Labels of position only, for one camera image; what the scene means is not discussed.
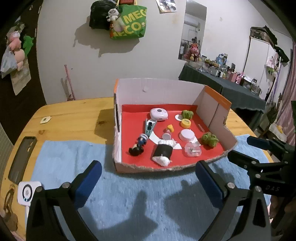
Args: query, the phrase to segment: pink cloth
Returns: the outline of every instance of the pink cloth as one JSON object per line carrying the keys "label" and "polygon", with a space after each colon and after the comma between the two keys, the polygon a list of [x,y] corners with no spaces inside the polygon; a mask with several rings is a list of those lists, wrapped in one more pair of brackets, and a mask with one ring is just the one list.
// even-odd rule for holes
{"label": "pink cloth", "polygon": [[296,100],[296,43],[293,41],[293,62],[291,71],[287,80],[287,85],[283,94],[283,106],[277,125],[283,127],[283,131],[287,136],[287,143],[295,145],[295,127],[292,117],[291,101]]}

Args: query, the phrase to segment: green shopping bag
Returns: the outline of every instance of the green shopping bag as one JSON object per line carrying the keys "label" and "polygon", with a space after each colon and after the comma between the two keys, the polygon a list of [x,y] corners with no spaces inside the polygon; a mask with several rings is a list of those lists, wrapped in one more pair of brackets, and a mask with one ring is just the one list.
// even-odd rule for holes
{"label": "green shopping bag", "polygon": [[122,22],[125,24],[124,31],[116,32],[110,30],[112,39],[132,39],[144,37],[146,30],[146,11],[147,8],[138,6],[135,0],[134,5],[118,5]]}

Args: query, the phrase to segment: blue table mat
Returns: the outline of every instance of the blue table mat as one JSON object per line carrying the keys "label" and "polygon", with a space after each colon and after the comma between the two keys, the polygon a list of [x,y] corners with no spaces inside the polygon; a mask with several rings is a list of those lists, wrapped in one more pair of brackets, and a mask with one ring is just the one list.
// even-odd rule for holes
{"label": "blue table mat", "polygon": [[[261,149],[251,147],[249,135],[237,136],[235,150],[268,162]],[[103,173],[85,206],[78,211],[100,241],[113,240],[198,240],[211,224],[214,208],[193,168],[178,172],[117,174],[113,166],[112,145],[86,141],[46,141],[36,160],[31,181],[45,189],[72,182],[92,160],[98,160]],[[249,188],[247,171],[222,158],[209,165],[226,182]],[[266,203],[270,196],[265,195]],[[66,237],[75,240],[59,208],[57,216]],[[238,221],[237,208],[223,240],[227,240]]]}

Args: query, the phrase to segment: blue gripper pad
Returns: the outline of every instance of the blue gripper pad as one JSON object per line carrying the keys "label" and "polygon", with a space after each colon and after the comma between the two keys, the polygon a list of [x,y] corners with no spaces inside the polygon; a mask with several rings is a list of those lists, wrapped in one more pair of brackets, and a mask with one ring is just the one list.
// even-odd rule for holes
{"label": "blue gripper pad", "polygon": [[75,183],[77,180],[78,182],[80,182],[74,193],[74,206],[76,209],[81,208],[85,205],[101,174],[101,163],[99,161],[92,161],[87,169],[74,179],[72,184]]}
{"label": "blue gripper pad", "polygon": [[223,207],[223,192],[201,162],[202,161],[198,161],[196,163],[195,174],[202,184],[202,187],[204,188],[212,205],[216,208],[221,209]]}
{"label": "blue gripper pad", "polygon": [[262,150],[269,150],[270,149],[270,144],[268,140],[264,139],[259,139],[253,136],[249,136],[247,138],[247,143],[250,146],[255,146],[257,148],[260,148]]}

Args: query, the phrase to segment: white wardrobe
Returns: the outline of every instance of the white wardrobe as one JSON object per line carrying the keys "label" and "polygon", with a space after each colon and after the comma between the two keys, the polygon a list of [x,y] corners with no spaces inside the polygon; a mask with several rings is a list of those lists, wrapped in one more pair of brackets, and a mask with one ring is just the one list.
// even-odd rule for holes
{"label": "white wardrobe", "polygon": [[259,97],[265,99],[266,94],[272,86],[273,76],[266,70],[266,61],[275,54],[271,45],[263,40],[251,37],[249,54],[246,60],[244,74],[250,79],[256,79],[257,85],[262,90]]}

